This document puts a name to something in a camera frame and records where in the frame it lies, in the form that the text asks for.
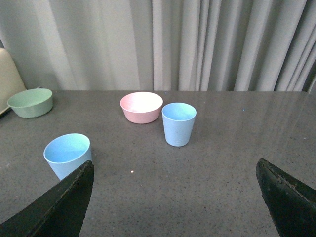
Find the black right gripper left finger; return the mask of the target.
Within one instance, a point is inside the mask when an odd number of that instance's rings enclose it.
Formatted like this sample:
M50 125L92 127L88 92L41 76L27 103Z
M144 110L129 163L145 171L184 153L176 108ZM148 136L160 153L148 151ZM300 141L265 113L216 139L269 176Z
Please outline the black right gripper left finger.
M94 165L88 160L0 225L2 237L77 237L90 202Z

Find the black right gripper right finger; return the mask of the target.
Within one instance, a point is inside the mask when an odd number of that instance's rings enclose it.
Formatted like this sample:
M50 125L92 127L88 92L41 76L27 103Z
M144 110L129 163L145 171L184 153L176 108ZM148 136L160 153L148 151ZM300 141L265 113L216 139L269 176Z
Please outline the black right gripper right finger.
M256 165L262 197L281 237L316 235L316 191L265 159Z

